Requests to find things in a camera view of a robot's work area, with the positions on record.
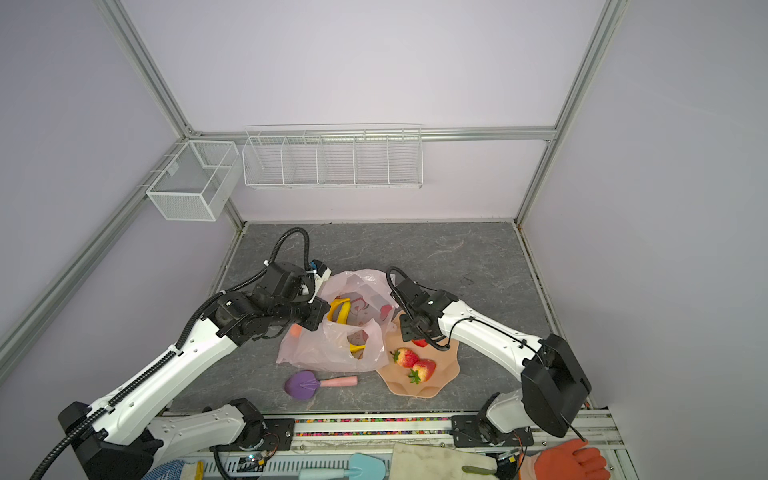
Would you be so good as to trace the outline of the yellow banana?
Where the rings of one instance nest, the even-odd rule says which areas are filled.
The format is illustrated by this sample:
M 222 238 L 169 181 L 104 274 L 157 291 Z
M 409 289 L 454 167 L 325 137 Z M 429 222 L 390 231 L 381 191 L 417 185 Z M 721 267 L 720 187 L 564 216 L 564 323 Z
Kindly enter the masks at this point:
M 340 325 L 347 325 L 352 312 L 352 301 L 350 298 L 336 298 L 330 303 L 330 310 L 327 318 L 330 322 Z M 364 331 L 356 331 L 347 337 L 350 353 L 360 358 L 366 347 L 368 335 Z

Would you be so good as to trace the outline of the pale strawberry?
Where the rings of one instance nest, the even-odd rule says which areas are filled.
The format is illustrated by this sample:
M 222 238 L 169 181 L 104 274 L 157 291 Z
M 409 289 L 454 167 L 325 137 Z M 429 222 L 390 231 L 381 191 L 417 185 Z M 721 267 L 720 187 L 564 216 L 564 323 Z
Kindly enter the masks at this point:
M 390 351 L 390 355 L 396 365 L 406 369 L 411 369 L 420 360 L 413 350 L 404 347 Z

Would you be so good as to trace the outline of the red strawberry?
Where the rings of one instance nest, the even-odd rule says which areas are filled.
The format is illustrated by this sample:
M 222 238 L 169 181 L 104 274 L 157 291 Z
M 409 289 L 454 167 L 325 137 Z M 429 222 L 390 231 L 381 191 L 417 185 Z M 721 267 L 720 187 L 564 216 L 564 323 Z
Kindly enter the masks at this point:
M 435 361 L 430 359 L 420 359 L 408 373 L 409 381 L 412 384 L 421 384 L 428 381 L 437 368 Z

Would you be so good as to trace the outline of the pink plastic bag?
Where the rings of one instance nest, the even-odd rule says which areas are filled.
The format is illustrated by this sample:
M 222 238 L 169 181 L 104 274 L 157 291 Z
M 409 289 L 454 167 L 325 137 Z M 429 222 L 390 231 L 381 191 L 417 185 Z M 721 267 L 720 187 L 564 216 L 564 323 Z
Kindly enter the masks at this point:
M 322 372 L 369 372 L 388 363 L 384 335 L 392 325 L 397 305 L 384 272 L 373 269 L 334 274 L 320 288 L 318 297 L 329 304 L 350 298 L 352 312 L 347 325 L 330 322 L 327 315 L 316 331 L 303 328 L 299 337 L 289 331 L 281 340 L 276 362 Z M 360 358 L 349 350 L 347 337 L 356 331 L 368 335 Z

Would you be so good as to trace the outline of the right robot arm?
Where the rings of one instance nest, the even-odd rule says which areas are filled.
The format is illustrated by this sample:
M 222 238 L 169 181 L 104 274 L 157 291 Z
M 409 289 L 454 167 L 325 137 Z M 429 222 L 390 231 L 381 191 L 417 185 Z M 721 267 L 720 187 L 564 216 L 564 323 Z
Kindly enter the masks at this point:
M 402 337 L 418 337 L 433 347 L 453 340 L 493 360 L 519 383 L 512 392 L 492 396 L 481 408 L 477 423 L 488 442 L 535 426 L 563 438 L 572 427 L 592 387 L 568 342 L 551 334 L 545 338 L 505 326 L 447 292 L 400 300 Z

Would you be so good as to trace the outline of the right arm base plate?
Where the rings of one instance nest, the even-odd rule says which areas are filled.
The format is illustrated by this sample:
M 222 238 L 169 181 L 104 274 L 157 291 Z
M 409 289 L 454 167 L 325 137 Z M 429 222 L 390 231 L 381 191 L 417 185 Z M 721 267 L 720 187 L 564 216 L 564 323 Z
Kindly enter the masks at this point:
M 480 447 L 529 447 L 534 444 L 529 427 L 503 433 L 487 420 L 480 420 L 477 414 L 453 415 L 450 417 L 453 443 L 458 448 Z

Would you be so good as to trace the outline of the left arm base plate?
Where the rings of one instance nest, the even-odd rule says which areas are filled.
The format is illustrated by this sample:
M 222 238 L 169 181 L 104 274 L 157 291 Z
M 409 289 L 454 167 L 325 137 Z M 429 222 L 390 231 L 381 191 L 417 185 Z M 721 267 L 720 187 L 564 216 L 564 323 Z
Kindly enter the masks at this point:
M 261 423 L 248 425 L 232 442 L 218 446 L 221 452 L 287 451 L 291 448 L 295 419 L 291 417 L 266 418 Z

